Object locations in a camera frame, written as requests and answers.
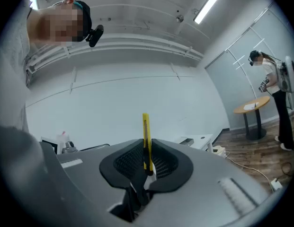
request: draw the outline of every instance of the table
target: table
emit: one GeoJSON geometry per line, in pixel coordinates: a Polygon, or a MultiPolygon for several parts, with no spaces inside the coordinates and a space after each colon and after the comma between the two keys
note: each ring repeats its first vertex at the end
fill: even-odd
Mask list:
{"type": "Polygon", "coordinates": [[[243,114],[243,117],[245,120],[245,125],[246,125],[246,137],[248,140],[259,140],[266,135],[267,131],[265,129],[261,128],[259,109],[261,107],[263,107],[264,105],[266,105],[269,101],[270,101],[269,96],[262,96],[262,97],[256,98],[256,99],[254,99],[250,102],[247,102],[247,103],[243,104],[242,106],[234,109],[235,114],[243,114]],[[258,105],[254,109],[251,109],[251,110],[244,110],[243,109],[245,105],[253,104],[253,103],[258,103],[258,105]],[[257,129],[249,130],[247,113],[250,113],[253,111],[255,111],[255,114],[256,114],[257,129]]]}
{"type": "Polygon", "coordinates": [[[213,147],[212,147],[212,134],[199,134],[199,135],[186,135],[178,138],[177,140],[174,140],[175,143],[181,143],[184,140],[190,138],[194,140],[193,145],[191,145],[191,148],[195,149],[201,149],[206,150],[208,149],[208,152],[213,153],[213,147]]]}

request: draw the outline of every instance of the yellow bar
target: yellow bar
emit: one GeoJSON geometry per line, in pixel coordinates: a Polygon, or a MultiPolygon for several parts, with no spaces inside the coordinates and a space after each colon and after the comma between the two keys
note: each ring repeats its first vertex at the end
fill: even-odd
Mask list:
{"type": "MultiPolygon", "coordinates": [[[[153,163],[151,160],[151,133],[150,133],[150,122],[149,115],[143,113],[143,147],[149,148],[149,162],[150,162],[150,171],[153,171],[153,163]]],[[[146,170],[147,165],[143,163],[143,168],[146,170]]]]}

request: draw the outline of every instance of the ceiling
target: ceiling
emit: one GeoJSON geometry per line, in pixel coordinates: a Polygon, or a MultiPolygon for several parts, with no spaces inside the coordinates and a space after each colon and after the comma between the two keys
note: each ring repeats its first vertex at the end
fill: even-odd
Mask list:
{"type": "MultiPolygon", "coordinates": [[[[37,0],[40,9],[61,0],[37,0]]],[[[90,6],[92,28],[102,24],[104,34],[150,35],[204,53],[240,13],[249,0],[218,0],[201,24],[193,21],[194,9],[207,0],[82,0],[90,6]],[[178,15],[185,17],[182,23],[178,15]]]]}

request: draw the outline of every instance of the wooden table top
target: wooden table top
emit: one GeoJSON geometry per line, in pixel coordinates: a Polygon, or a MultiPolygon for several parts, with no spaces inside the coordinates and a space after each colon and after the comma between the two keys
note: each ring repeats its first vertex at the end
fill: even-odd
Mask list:
{"type": "Polygon", "coordinates": [[[262,97],[256,98],[256,99],[254,99],[252,101],[249,101],[249,102],[243,104],[242,106],[239,106],[238,108],[235,108],[234,113],[235,114],[245,114],[245,113],[255,111],[255,110],[261,108],[262,106],[266,105],[269,101],[270,101],[269,96],[262,96],[262,97]],[[244,110],[243,109],[245,105],[253,104],[253,103],[258,103],[258,105],[255,108],[251,109],[251,110],[244,110]]]}

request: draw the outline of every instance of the paper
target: paper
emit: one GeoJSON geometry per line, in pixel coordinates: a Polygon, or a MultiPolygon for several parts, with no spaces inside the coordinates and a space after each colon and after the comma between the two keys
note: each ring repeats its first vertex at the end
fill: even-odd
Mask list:
{"type": "Polygon", "coordinates": [[[258,105],[258,103],[246,104],[243,109],[244,110],[251,110],[251,109],[254,109],[257,105],[258,105]]]}

